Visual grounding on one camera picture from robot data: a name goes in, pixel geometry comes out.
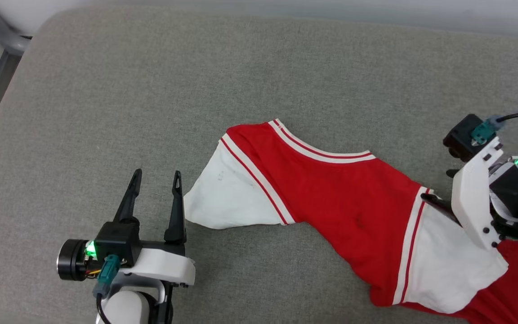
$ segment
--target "neckline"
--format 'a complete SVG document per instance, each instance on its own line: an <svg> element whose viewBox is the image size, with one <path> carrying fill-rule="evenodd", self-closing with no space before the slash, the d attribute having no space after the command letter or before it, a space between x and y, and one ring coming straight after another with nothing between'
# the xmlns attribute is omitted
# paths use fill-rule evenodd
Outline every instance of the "neckline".
<svg viewBox="0 0 518 324"><path fill-rule="evenodd" d="M359 153L331 153L324 150L315 148L315 146L309 145L302 141L295 135L293 135L289 129L285 127L283 123L278 119L269 121L268 123L275 133L282 139L287 146L294 151L312 158L313 160L328 162L328 163L353 163L372 160L375 157L368 150Z"/></svg>

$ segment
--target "red and white shirt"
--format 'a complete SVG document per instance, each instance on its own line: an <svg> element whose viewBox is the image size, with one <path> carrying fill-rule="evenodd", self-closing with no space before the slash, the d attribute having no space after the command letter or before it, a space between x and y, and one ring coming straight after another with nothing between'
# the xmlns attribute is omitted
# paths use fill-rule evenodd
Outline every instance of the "red and white shirt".
<svg viewBox="0 0 518 324"><path fill-rule="evenodd" d="M306 221L371 285L377 306L450 314L508 263L424 203L429 191L368 151L324 152L276 119L227 130L185 195L185 215L214 229Z"/></svg>

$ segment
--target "white sleeve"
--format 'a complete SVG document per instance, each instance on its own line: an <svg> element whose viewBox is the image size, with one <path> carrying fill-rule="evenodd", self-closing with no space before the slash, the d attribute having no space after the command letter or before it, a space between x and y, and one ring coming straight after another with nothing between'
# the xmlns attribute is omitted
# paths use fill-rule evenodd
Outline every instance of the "white sleeve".
<svg viewBox="0 0 518 324"><path fill-rule="evenodd" d="M478 248L456 223L425 204L413 247L405 302L442 313L462 310L505 274L497 251Z"/></svg>
<svg viewBox="0 0 518 324"><path fill-rule="evenodd" d="M216 230L283 224L263 188L221 141L184 203L185 219Z"/></svg>

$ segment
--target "gray fabric surface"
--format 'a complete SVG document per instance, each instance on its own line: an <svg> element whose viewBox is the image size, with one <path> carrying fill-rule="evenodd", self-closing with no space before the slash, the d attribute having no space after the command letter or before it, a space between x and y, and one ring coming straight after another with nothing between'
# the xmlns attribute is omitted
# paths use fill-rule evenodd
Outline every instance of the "gray fabric surface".
<svg viewBox="0 0 518 324"><path fill-rule="evenodd" d="M91 323L92 281L61 281L67 238L93 238L135 168L140 235L162 240L174 170L189 189L229 126L279 117L331 152L370 149L443 196L442 138L467 113L518 111L518 39L162 8L62 13L0 106L0 322ZM501 132L518 152L518 121ZM307 224L188 224L185 322L460 323L378 308Z"/></svg>

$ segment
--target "red stripe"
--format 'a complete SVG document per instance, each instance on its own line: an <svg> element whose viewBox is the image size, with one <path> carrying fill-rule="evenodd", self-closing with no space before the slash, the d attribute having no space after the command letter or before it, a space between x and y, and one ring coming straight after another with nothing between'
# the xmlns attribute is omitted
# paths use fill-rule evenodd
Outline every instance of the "red stripe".
<svg viewBox="0 0 518 324"><path fill-rule="evenodd" d="M263 192L265 192L265 195L267 195L267 198L269 199L269 201L271 201L271 203L273 204L273 207L275 207L275 210L277 211L277 213L279 213L279 217L281 217L281 220L283 221L283 223L286 225L287 222L286 220L284 219L283 217L283 214L281 214L281 211L279 210L279 208L277 208L277 205L275 205L275 202L273 201L273 199L271 199L271 196L269 195L269 193L267 192L267 190L265 189L265 187L263 187L263 184L261 184L261 182L259 182L259 180L257 180L257 178L255 177L255 175L253 175L253 173L251 172L251 170L249 170L249 168L247 168L247 166L245 166L245 164L243 163L243 161L241 161L239 159L239 157L237 157L237 155L235 155L235 153L233 153L233 151L229 148L229 146L227 145L227 143L221 138L221 142L225 145L225 147L227 148L227 150L229 151L229 153L234 157L236 158L237 161L239 161L239 163L243 166L243 168L245 168L245 170L247 170L247 172L249 172L249 174L253 177L253 179L255 179L255 181L259 184L259 187L261 187L261 189L263 189Z"/></svg>
<svg viewBox="0 0 518 324"><path fill-rule="evenodd" d="M421 219L421 214L423 213L423 207L425 207L425 201L421 203L421 207L419 208L419 214L417 215L417 221L415 222L415 229L413 230L413 237L411 238L411 247L409 248L409 259L407 260L407 271L405 272L405 287L403 288L403 294L401 294L401 301L399 302L399 304L401 304L403 300L405 300L405 293L407 293L407 285L409 285L409 268L411 268L411 258L413 257L415 235L417 234L417 228L419 228L419 220Z"/></svg>
<svg viewBox="0 0 518 324"><path fill-rule="evenodd" d="M285 134L285 136L287 136L287 138L289 138L295 144L297 144L298 146L301 146L305 150L308 150L309 152L317 154L319 156L324 156L326 158L364 158L365 156L370 156L371 155L371 153L366 153L366 154L363 154L363 155L353 155L353 156L335 156L335 155L327 155L327 154L323 154L321 152L317 152L316 150L311 149L311 148L305 146L304 144L302 144L301 142L297 141L296 139L294 139L291 135L289 135L285 131L284 128L281 127L281 125L277 121L273 121L273 122L275 123L275 125L277 125L279 127L279 129Z"/></svg>

